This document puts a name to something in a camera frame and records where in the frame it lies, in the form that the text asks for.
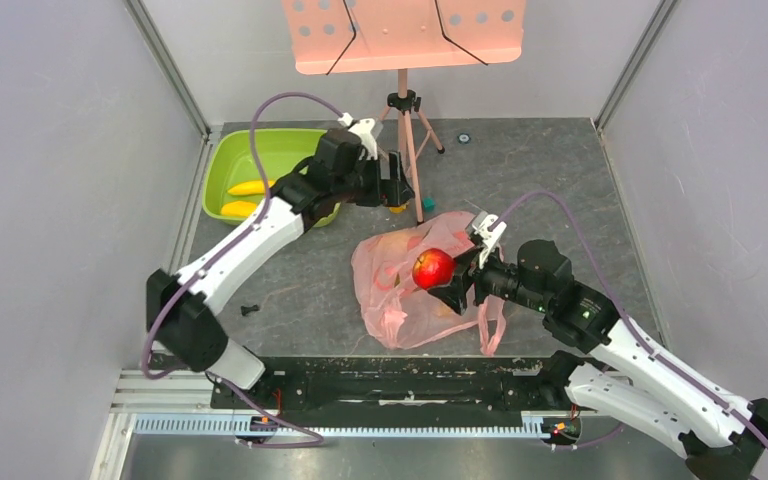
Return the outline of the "red fruit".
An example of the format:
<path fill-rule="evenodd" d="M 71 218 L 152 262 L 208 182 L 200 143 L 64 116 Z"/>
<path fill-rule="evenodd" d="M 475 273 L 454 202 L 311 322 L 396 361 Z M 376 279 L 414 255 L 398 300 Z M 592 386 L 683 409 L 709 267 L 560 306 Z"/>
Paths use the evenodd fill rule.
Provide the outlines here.
<path fill-rule="evenodd" d="M 447 285 L 454 276 L 456 262 L 444 250 L 430 248 L 422 252 L 412 267 L 412 279 L 423 290 Z"/>

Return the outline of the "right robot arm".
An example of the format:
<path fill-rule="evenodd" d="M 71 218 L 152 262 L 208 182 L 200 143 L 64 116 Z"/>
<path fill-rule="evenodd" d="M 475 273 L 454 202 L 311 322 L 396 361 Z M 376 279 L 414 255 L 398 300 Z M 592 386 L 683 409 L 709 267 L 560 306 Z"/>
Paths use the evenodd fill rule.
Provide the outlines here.
<path fill-rule="evenodd" d="M 768 399 L 747 400 L 706 380 L 643 333 L 603 293 L 574 278 L 554 242 L 521 245 L 513 263 L 475 246 L 453 257 L 422 252 L 412 277 L 457 314 L 495 297 L 542 314 L 542 325 L 579 356 L 558 351 L 539 373 L 551 408 L 569 402 L 657 440 L 698 479 L 750 479 L 768 452 Z"/>

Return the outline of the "pink plastic bag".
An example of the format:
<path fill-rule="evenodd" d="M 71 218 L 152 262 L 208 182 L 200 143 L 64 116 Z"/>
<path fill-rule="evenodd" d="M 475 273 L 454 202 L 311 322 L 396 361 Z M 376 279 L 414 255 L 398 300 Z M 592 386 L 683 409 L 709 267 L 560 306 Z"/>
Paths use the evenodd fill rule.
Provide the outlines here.
<path fill-rule="evenodd" d="M 476 327 L 480 351 L 496 353 L 507 327 L 503 301 L 489 297 L 480 306 L 467 295 L 459 315 L 418 287 L 412 278 L 417 257 L 439 248 L 455 257 L 472 246 L 466 229 L 475 215 L 442 213 L 423 224 L 361 241 L 351 257 L 353 284 L 368 333 L 388 349 L 413 349 Z"/>

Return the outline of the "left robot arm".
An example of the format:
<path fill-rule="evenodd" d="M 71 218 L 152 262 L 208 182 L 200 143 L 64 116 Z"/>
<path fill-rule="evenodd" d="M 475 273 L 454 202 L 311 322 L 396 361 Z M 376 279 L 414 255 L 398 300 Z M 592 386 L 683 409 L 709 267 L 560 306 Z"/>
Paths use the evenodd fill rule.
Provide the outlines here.
<path fill-rule="evenodd" d="M 217 316 L 268 259 L 338 204 L 398 207 L 413 199 L 401 156 L 356 127 L 327 130 L 314 153 L 276 179 L 254 213 L 199 259 L 146 281 L 146 345 L 160 343 L 182 367 L 236 385 L 250 407 L 274 394 L 265 364 L 230 339 Z"/>

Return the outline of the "yellow fake banana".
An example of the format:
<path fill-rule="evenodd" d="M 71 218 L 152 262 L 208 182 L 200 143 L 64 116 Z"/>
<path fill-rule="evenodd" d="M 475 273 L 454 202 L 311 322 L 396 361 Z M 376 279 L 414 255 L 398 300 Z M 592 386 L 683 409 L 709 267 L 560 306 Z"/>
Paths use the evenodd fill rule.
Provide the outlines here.
<path fill-rule="evenodd" d="M 251 180 L 238 183 L 227 190 L 227 193 L 232 196 L 252 196 L 252 195 L 265 195 L 268 190 L 275 184 L 274 180 Z"/>

